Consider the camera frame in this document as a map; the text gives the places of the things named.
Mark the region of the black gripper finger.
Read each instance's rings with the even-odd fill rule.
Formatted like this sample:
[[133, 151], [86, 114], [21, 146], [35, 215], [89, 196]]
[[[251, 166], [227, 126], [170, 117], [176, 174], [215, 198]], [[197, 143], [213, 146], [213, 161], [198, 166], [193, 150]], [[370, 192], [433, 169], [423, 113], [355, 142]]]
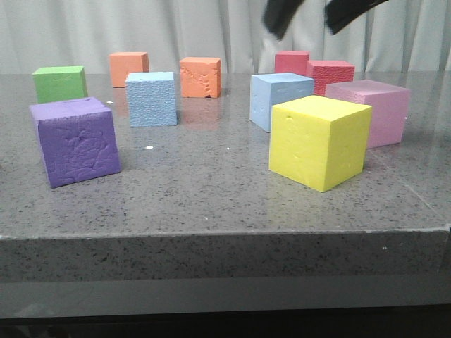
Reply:
[[262, 22], [277, 40], [284, 38], [287, 29], [304, 0], [268, 0]]
[[387, 0], [332, 0], [325, 7], [326, 24], [335, 35], [360, 15]]

